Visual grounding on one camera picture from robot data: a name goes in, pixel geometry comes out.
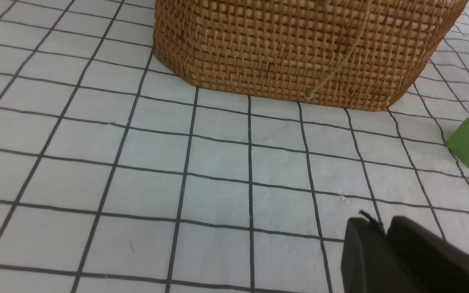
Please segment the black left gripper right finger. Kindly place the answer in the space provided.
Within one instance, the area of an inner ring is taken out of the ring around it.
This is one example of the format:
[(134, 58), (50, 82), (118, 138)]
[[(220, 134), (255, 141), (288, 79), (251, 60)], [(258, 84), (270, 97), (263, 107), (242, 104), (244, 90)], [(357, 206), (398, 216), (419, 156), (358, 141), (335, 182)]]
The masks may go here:
[(386, 241), (431, 293), (469, 293), (469, 254), (405, 216), (394, 216)]

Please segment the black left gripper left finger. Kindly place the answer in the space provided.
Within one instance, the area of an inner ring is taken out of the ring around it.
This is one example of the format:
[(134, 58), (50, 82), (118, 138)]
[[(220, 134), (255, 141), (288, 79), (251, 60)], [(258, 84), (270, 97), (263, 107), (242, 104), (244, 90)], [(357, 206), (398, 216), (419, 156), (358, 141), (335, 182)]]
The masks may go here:
[(383, 224), (361, 210), (346, 223), (341, 278), (345, 293), (415, 293), (416, 285), (386, 243)]

